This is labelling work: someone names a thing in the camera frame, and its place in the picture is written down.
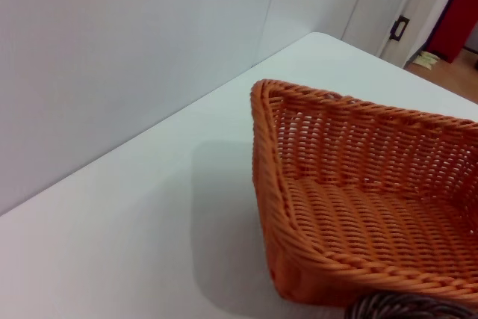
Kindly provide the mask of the dark brown wicker basket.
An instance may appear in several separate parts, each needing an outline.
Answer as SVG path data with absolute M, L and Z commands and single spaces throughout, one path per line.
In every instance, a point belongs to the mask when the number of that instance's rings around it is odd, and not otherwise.
M 344 319 L 478 319 L 478 311 L 419 294 L 378 291 L 356 300 Z

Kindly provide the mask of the orange wicker basket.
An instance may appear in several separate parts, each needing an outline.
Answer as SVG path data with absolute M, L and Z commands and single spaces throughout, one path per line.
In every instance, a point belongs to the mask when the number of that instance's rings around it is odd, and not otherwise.
M 478 309 L 478 123 L 264 79 L 252 180 L 279 295 L 384 290 Z

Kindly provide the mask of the yellow-green item on floor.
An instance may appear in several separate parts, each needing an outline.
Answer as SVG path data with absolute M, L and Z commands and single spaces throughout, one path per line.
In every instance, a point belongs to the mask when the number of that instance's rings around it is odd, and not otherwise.
M 419 55 L 417 55 L 414 60 L 412 61 L 413 64 L 421 66 L 425 69 L 431 70 L 432 67 L 438 63 L 440 57 L 434 55 L 433 53 L 422 51 Z

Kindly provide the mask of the red cabinet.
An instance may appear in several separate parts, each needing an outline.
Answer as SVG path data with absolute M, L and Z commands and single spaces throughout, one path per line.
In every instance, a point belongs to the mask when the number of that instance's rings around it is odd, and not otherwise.
M 425 50 L 452 63 L 478 22 L 478 0 L 449 0 Z

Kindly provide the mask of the black wall latch plate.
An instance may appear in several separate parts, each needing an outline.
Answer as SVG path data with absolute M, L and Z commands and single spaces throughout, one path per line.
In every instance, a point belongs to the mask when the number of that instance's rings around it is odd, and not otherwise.
M 404 15 L 399 15 L 390 30 L 389 39 L 394 41 L 400 41 L 409 24 L 409 21 L 409 18 L 405 17 Z

